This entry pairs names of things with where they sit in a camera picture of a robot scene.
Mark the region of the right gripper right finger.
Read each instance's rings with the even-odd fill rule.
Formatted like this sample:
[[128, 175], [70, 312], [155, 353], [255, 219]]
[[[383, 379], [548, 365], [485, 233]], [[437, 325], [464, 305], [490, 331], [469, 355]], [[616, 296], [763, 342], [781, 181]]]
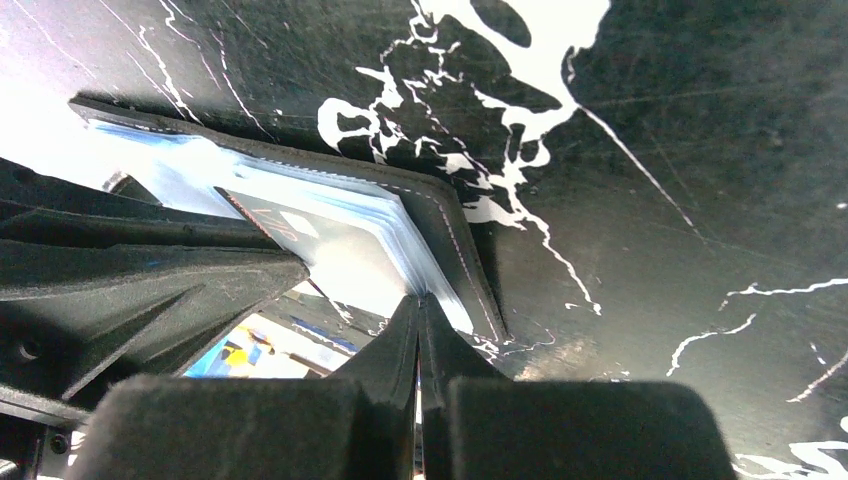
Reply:
[[715, 417], [656, 381], [514, 381], [418, 301], [429, 479], [731, 479]]

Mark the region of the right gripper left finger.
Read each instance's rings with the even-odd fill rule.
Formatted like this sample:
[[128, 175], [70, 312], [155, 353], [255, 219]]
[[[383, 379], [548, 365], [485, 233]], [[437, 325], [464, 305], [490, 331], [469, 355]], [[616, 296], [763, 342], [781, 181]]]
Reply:
[[420, 300], [322, 379], [137, 375], [97, 406], [70, 479], [410, 479]]

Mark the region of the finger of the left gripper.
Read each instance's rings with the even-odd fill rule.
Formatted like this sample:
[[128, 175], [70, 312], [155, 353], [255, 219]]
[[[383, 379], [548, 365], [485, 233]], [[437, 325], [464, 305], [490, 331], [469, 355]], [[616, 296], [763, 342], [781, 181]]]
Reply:
[[182, 212], [1, 161], [1, 237], [59, 247], [177, 245], [276, 250], [245, 220]]
[[1, 382], [89, 403], [112, 371], [179, 369], [196, 337], [307, 277], [277, 249], [1, 244]]

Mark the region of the black leather card holder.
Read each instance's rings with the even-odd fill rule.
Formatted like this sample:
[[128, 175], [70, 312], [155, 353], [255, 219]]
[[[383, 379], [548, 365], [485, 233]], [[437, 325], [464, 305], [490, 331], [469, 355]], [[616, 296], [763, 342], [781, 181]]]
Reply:
[[387, 316], [433, 295], [450, 325], [506, 327], [456, 194], [413, 171], [239, 138], [81, 96], [89, 137], [166, 206], [244, 220], [299, 256], [334, 302]]

